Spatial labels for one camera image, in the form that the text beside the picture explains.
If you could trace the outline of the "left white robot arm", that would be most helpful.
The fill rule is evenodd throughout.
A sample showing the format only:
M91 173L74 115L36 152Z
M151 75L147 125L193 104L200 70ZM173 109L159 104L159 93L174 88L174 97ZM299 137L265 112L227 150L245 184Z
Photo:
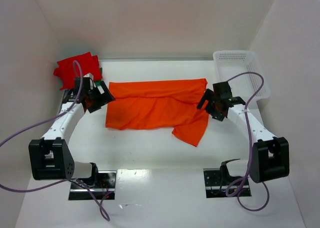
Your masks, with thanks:
M97 86L89 77L76 78L61 102L60 113L49 130L28 145L31 172L35 180L81 179L87 185L98 181L95 163L75 161L69 141L85 113L93 113L115 100L104 81Z

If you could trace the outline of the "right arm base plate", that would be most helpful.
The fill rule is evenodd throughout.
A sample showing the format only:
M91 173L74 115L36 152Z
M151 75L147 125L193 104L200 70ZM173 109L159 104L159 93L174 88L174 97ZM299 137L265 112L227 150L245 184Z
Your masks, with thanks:
M222 174L219 168L204 169L203 176L206 198L227 198L227 186L239 178L239 176Z

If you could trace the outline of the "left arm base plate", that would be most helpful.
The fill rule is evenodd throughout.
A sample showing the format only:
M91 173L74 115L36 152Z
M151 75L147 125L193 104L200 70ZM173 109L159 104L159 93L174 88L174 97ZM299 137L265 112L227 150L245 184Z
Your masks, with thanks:
M97 200L114 200L117 171L99 171L96 180L83 179ZM70 185L68 200L93 200L85 186L79 182Z

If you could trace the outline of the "orange t shirt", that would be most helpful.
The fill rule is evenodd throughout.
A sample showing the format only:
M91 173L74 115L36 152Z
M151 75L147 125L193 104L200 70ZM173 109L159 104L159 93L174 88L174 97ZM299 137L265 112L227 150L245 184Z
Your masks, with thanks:
M198 146L209 120L203 109L197 109L207 84L205 78L111 82L115 101L107 106L105 126L117 130L172 128L177 139Z

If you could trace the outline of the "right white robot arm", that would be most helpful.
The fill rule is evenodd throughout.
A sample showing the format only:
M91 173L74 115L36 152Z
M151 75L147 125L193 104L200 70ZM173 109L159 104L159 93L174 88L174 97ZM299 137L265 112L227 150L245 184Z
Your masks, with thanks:
M276 137L251 113L241 97L234 97L227 81L206 89L197 109L204 109L213 119L230 120L252 144L249 176L255 183L287 177L290 173L289 143Z

